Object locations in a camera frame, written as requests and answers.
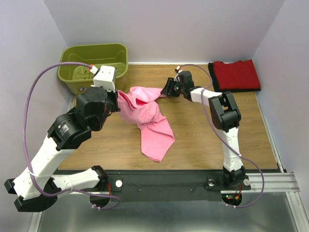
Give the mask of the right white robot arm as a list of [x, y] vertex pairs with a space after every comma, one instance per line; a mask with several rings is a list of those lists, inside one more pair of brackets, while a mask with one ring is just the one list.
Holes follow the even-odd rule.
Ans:
[[195, 86], [190, 71], [175, 70], [176, 76], [169, 77], [161, 94], [179, 97], [209, 107], [206, 115], [210, 126], [223, 144], [223, 184], [237, 186], [245, 178], [245, 168], [239, 151], [238, 131], [241, 113], [231, 92], [214, 92]]

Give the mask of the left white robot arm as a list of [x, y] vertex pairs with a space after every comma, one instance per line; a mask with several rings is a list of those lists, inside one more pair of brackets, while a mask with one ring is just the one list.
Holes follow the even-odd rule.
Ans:
[[99, 165], [76, 174], [59, 176], [54, 172], [62, 161], [100, 131], [106, 119], [119, 112], [117, 90], [90, 87], [76, 99], [76, 105], [58, 116], [47, 132], [35, 157], [16, 178], [5, 181], [8, 193], [17, 195], [14, 205], [19, 212], [42, 212], [62, 194], [78, 192], [90, 196], [93, 208], [106, 209], [114, 198], [108, 174]]

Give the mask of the pink t shirt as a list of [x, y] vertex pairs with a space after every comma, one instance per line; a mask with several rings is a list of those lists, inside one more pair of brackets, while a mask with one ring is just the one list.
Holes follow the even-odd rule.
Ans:
[[128, 93], [118, 91], [119, 116], [138, 126], [141, 152], [156, 162], [163, 160], [175, 142], [174, 132], [156, 103], [161, 97], [161, 89], [153, 87], [131, 87]]

